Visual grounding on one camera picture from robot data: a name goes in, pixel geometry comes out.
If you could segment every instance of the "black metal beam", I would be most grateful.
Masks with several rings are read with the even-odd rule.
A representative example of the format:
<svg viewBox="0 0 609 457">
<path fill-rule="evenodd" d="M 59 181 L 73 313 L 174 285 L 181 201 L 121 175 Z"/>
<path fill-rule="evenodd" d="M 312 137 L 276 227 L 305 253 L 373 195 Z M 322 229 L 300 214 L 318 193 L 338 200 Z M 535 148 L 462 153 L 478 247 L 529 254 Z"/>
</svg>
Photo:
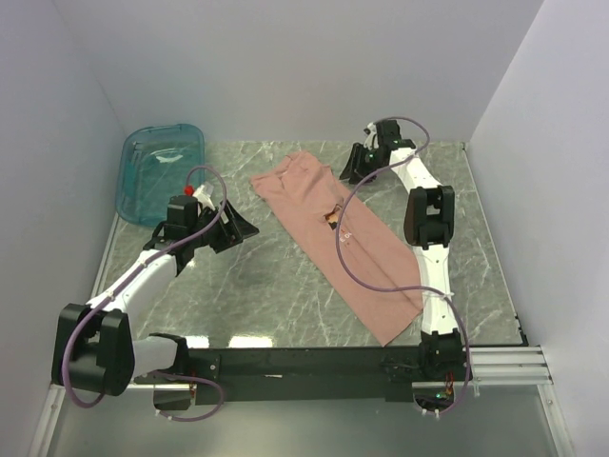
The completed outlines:
<svg viewBox="0 0 609 457">
<path fill-rule="evenodd" d="M 455 381 L 464 380 L 462 364 L 419 367 L 419 352 L 416 346 L 190 349 L 191 373 L 185 374 L 219 383 L 229 402 L 362 398 L 411 402 L 413 382 L 443 381 L 448 371 Z M 167 380 L 147 377 L 138 382 Z M 197 387 L 197 405 L 217 401 L 212 387 Z"/>
</svg>

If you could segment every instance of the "pink cloth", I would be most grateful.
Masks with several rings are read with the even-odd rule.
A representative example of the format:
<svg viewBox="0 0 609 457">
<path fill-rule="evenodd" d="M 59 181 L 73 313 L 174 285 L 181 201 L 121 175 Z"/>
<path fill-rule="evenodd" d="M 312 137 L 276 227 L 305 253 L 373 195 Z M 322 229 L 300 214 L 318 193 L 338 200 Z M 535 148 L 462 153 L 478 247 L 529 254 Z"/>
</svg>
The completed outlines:
<svg viewBox="0 0 609 457">
<path fill-rule="evenodd" d="M 326 216 L 340 210 L 349 190 L 332 175 L 330 166 L 307 151 L 294 152 L 250 182 L 381 345 L 402 333 L 421 312 L 419 291 L 375 292 L 355 283 L 344 271 Z M 368 284 L 394 288 L 421 283 L 412 251 L 358 198 L 349 203 L 341 239 L 344 260 Z"/>
</svg>

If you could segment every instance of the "translucent blue bin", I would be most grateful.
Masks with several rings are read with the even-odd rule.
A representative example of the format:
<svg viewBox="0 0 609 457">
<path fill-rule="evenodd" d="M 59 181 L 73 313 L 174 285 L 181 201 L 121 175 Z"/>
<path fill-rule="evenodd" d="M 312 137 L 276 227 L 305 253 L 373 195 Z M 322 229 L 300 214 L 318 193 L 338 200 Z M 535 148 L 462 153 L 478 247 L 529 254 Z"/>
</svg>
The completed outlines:
<svg viewBox="0 0 609 457">
<path fill-rule="evenodd" d="M 167 203 L 184 193 L 188 172 L 205 162 L 205 140 L 189 124 L 149 127 L 132 133 L 123 145 L 116 187 L 116 211 L 126 221 L 155 227 L 167 218 Z M 201 170 L 190 184 L 204 182 Z"/>
</svg>

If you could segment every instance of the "gray marble surface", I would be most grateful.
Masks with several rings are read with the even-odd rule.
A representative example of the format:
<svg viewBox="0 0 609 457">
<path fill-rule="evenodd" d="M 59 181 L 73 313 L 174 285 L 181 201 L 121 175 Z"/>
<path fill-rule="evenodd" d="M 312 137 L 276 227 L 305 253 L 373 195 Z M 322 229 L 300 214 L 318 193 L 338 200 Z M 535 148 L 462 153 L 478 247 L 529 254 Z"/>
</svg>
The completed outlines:
<svg viewBox="0 0 609 457">
<path fill-rule="evenodd" d="M 221 254 L 198 249 L 187 269 L 133 324 L 137 335 L 155 331 L 187 335 L 191 343 L 214 348 L 378 345 L 248 182 L 253 174 L 271 169 L 299 149 L 317 155 L 338 175 L 350 148 L 346 142 L 207 144 L 206 160 L 225 177 L 228 199 L 260 234 Z M 471 342 L 520 344 L 518 321 L 463 145 L 432 143 L 422 159 L 438 180 L 456 191 L 449 271 L 454 302 Z M 182 182 L 184 176 L 165 179 Z M 359 196 L 403 239 L 407 195 L 397 176 L 385 173 Z M 150 228 L 119 221 L 104 267 L 105 287 L 133 263 L 150 234 Z M 392 344 L 418 344 L 420 328 L 421 316 Z"/>
</svg>

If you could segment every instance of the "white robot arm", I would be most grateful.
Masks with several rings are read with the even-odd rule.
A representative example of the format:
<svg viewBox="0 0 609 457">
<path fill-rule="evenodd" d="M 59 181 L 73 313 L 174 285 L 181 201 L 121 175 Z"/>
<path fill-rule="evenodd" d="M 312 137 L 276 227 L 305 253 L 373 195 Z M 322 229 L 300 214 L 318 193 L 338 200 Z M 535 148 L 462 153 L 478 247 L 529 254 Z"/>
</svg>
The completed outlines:
<svg viewBox="0 0 609 457">
<path fill-rule="evenodd" d="M 408 208 L 404 220 L 406 241 L 419 263 L 423 286 L 441 290 L 451 295 L 448 278 L 448 242 L 452 236 L 454 218 L 454 192 L 443 186 L 415 156 L 416 146 L 410 140 L 403 140 L 396 121 L 371 123 L 365 129 L 367 137 L 363 145 L 355 144 L 347 167 L 341 174 L 356 184 L 369 172 L 412 158 L 392 170 L 398 175 L 408 192 Z M 427 239 L 418 236 L 421 227 L 434 224 Z M 458 329 L 457 321 L 450 306 L 436 293 L 423 293 L 422 333 L 432 335 L 453 334 Z"/>
<path fill-rule="evenodd" d="M 55 384 L 64 384 L 62 364 L 66 354 L 74 387 L 109 395 L 121 394 L 132 378 L 153 370 L 183 372 L 182 364 L 188 357 L 186 338 L 154 333 L 134 341 L 129 322 L 134 322 L 154 296 L 182 272 L 195 249 L 210 246 L 216 253 L 222 252 L 259 232 L 226 201 L 218 222 L 202 233 L 202 228 L 218 217 L 219 209 L 209 198 L 210 189 L 209 185 L 203 185 L 196 191 L 190 188 L 187 194 L 172 197 L 166 221 L 154 230 L 133 266 L 86 304 L 70 304 L 62 310 L 51 369 Z M 190 241 L 176 243 L 186 238 Z M 139 274 L 128 281 L 137 271 Z M 69 338 L 79 322 L 108 298 L 109 303 L 93 316 L 69 348 Z M 96 334 L 99 341 L 90 341 Z"/>
</svg>

